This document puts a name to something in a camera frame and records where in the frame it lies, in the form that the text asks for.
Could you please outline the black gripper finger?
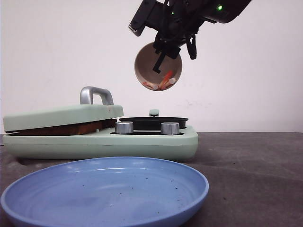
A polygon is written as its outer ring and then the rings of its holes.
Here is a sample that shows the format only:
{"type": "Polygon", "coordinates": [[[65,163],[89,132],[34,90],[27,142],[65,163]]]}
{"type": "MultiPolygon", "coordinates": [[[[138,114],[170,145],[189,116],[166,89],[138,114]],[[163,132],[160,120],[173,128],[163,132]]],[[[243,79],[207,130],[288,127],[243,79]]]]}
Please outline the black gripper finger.
{"type": "Polygon", "coordinates": [[[159,55],[159,57],[158,57],[155,65],[153,66],[152,70],[156,73],[160,73],[161,72],[160,66],[161,66],[166,54],[165,54],[165,52],[160,52],[160,51],[155,51],[155,54],[159,55]]]}

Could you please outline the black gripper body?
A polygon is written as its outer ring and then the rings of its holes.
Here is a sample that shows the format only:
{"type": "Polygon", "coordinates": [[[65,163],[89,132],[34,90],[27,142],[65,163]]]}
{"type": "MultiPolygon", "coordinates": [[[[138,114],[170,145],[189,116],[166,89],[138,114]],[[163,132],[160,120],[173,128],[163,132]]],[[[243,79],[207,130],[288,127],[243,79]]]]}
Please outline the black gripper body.
{"type": "Polygon", "coordinates": [[[204,0],[164,1],[160,27],[153,43],[156,54],[175,59],[185,44],[190,59],[196,59],[196,34],[204,23],[199,15],[204,3],[204,0]]]}

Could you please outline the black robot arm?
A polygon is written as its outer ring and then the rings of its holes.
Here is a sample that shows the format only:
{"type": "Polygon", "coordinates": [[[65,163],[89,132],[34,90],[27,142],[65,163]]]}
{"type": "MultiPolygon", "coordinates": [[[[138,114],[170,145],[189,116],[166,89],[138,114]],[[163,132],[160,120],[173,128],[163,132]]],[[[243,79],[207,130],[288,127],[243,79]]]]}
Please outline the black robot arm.
{"type": "Polygon", "coordinates": [[[200,26],[229,23],[248,6],[249,0],[166,0],[162,6],[160,27],[153,47],[159,55],[153,71],[160,73],[166,56],[175,59],[182,45],[187,46],[190,59],[197,56],[196,34],[200,26]]]}

